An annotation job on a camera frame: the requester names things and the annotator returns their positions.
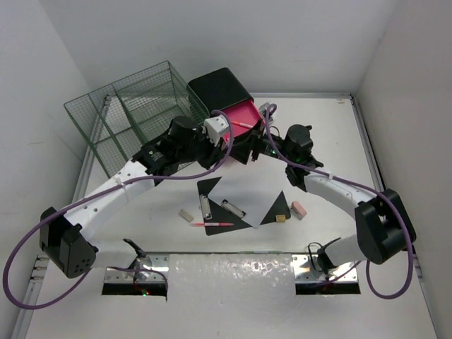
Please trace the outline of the pink top drawer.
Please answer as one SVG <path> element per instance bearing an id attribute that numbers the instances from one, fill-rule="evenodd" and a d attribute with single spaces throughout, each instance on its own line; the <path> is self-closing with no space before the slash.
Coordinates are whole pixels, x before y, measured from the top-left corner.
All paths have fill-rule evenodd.
<path id="1" fill-rule="evenodd" d="M 255 125 L 261 119 L 261 115 L 251 97 L 245 97 L 244 99 L 214 99 L 212 102 L 206 104 L 206 107 L 209 112 L 212 112 L 214 109 L 221 110 L 231 121 Z M 246 133 L 249 129 L 233 124 L 232 130 L 233 136 L 236 138 Z"/>

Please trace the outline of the pink white pen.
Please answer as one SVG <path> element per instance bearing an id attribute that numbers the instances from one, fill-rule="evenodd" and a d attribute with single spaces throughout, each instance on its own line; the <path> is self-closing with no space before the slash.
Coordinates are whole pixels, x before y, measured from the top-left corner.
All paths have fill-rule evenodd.
<path id="1" fill-rule="evenodd" d="M 192 227 L 232 227 L 234 223 L 231 222 L 190 222 Z"/>

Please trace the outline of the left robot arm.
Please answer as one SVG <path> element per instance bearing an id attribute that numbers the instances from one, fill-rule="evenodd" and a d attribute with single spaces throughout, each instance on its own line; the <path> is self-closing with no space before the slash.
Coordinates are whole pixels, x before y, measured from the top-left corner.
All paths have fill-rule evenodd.
<path id="1" fill-rule="evenodd" d="M 60 211 L 43 212 L 41 249 L 67 278 L 91 268 L 131 267 L 144 250 L 130 239 L 96 239 L 96 232 L 134 198 L 163 180 L 176 180 L 180 165 L 197 162 L 207 173 L 219 168 L 231 151 L 232 142 L 223 139 L 231 129 L 220 111 L 202 124 L 187 116 L 173 118 L 163 134 L 145 143 L 90 195 Z"/>

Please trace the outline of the orange pen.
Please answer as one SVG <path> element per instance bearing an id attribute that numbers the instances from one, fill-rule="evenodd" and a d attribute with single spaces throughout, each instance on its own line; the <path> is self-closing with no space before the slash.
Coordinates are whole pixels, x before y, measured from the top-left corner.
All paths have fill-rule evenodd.
<path id="1" fill-rule="evenodd" d="M 246 129 L 252 129 L 254 127 L 254 125 L 245 124 L 245 123 L 242 123 L 242 122 L 239 122 L 239 121 L 231 121 L 231 122 L 235 126 L 240 126 L 240 127 L 246 128 Z"/>

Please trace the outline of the pink eraser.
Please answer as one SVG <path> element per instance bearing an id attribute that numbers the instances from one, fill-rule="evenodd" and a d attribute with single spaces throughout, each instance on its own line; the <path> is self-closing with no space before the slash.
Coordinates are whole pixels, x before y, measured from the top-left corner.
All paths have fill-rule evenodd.
<path id="1" fill-rule="evenodd" d="M 307 216 L 307 211 L 298 201 L 293 201 L 291 203 L 290 209 L 300 220 Z"/>

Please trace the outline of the beige eraser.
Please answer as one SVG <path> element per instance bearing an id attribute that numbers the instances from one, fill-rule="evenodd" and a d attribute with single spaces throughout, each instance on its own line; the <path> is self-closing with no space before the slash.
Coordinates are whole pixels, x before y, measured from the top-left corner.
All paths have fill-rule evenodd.
<path id="1" fill-rule="evenodd" d="M 184 219 L 185 221 L 187 221 L 187 222 L 193 222 L 193 220 L 194 220 L 193 215 L 190 214 L 190 213 L 188 213 L 187 211 L 185 211 L 185 210 L 183 210 L 183 209 L 181 209 L 181 210 L 179 211 L 179 216 L 180 216 L 181 218 L 183 218 L 183 219 Z"/>

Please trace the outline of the small brown cube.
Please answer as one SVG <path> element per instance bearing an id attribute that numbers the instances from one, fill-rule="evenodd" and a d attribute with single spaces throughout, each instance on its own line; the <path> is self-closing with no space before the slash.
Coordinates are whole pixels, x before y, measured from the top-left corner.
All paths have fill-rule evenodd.
<path id="1" fill-rule="evenodd" d="M 286 217 L 285 217 L 285 215 L 276 215 L 275 221 L 276 222 L 285 222 L 286 221 Z"/>

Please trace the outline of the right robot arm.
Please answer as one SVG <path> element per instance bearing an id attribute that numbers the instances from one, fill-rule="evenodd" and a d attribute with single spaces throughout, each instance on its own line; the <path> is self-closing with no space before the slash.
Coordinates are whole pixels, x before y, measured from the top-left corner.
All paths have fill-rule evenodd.
<path id="1" fill-rule="evenodd" d="M 351 261 L 382 264 L 411 248 L 417 235 L 399 194 L 392 189 L 372 191 L 336 179 L 312 155 L 314 142 L 310 131 L 310 126 L 295 124 L 281 138 L 256 125 L 235 137 L 232 155 L 243 164 L 259 155 L 274 158 L 282 155 L 291 185 L 327 200 L 355 221 L 354 235 L 334 239 L 317 250 L 319 270 L 327 274 Z"/>

